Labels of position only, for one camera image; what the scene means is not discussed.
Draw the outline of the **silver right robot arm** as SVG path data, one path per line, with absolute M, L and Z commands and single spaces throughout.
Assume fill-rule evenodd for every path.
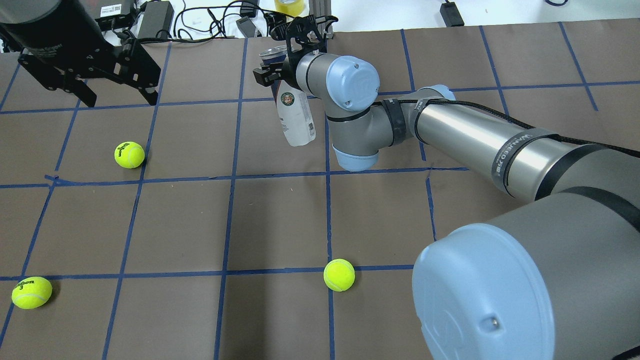
M 342 170 L 416 140 L 461 166 L 436 180 L 458 228 L 413 265 L 434 360 L 639 358 L 639 151 L 579 139 L 456 98 L 442 84 L 378 99 L 374 66 L 329 52 L 336 17 L 267 18 L 282 43 L 253 70 L 264 87 L 320 99 Z

